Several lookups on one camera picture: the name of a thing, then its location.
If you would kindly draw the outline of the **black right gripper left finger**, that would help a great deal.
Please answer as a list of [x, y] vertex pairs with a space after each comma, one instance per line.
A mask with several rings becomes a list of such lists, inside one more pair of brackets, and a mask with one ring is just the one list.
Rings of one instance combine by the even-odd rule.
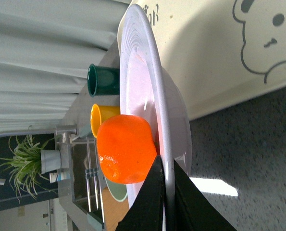
[[156, 156], [138, 195], [117, 231], [161, 231], [165, 200], [162, 159]]

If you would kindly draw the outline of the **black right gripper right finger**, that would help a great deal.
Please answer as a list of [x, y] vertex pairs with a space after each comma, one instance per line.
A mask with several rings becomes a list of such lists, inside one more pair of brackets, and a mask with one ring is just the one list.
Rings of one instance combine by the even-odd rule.
[[174, 161], [174, 178], [177, 231], [235, 230], [209, 203], [176, 161]]

